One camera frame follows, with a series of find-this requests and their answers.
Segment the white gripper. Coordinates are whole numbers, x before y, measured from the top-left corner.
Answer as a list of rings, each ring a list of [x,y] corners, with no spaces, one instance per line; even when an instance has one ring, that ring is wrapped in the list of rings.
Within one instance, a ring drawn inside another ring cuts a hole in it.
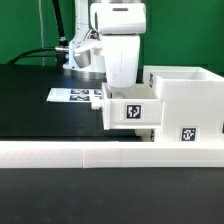
[[[136,83],[140,34],[146,31],[146,6],[140,1],[101,2],[90,6],[91,26],[98,32],[112,90]]]

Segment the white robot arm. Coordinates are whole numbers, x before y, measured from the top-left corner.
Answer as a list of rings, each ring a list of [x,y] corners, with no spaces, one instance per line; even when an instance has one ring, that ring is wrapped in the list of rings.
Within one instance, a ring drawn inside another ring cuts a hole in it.
[[[111,89],[135,85],[140,34],[146,31],[146,6],[141,0],[75,0],[75,36],[63,69],[106,73]]]

